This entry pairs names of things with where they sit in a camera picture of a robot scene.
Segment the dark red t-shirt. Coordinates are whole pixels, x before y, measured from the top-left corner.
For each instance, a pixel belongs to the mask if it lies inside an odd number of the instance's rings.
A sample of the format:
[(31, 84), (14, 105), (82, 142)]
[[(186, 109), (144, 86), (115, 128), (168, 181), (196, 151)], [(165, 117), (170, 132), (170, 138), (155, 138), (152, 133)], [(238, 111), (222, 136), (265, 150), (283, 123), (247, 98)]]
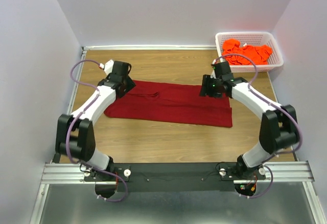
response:
[(136, 86), (108, 106), (110, 118), (143, 119), (214, 127), (232, 127), (229, 98), (200, 96), (200, 85), (135, 81)]

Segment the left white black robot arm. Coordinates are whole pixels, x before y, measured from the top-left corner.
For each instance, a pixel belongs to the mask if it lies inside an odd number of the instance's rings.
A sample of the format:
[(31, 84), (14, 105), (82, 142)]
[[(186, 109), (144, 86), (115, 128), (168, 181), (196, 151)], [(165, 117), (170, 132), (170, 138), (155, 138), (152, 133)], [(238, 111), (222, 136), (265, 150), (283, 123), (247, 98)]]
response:
[(59, 116), (55, 151), (66, 155), (74, 164), (80, 163), (104, 176), (116, 178), (113, 158), (96, 147), (94, 125), (110, 105), (135, 87), (129, 76), (132, 65), (114, 60), (96, 64), (106, 77), (97, 85), (89, 84), (94, 93), (81, 107)]

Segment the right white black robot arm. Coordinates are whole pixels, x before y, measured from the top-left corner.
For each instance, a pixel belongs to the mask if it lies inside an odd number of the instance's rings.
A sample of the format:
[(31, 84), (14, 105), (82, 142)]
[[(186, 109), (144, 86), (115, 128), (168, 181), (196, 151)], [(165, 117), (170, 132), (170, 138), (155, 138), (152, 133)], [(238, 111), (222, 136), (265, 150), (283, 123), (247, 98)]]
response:
[(237, 176), (246, 177), (275, 155), (284, 154), (287, 148), (301, 145), (294, 107), (274, 102), (256, 91), (246, 79), (234, 77), (226, 61), (214, 61), (212, 68), (213, 73), (202, 78), (200, 96), (225, 95), (245, 105), (261, 120), (258, 143), (237, 158), (234, 169)]

